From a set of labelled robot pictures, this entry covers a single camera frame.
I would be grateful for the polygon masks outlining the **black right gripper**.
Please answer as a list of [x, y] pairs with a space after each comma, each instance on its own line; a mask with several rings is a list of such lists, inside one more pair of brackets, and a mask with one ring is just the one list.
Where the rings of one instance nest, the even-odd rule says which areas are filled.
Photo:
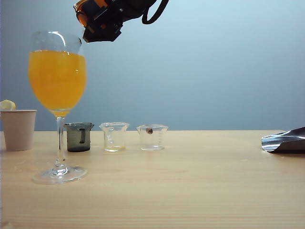
[[113, 42], [120, 34], [122, 23], [147, 17], [154, 0], [89, 0], [87, 23], [83, 34], [86, 42]]

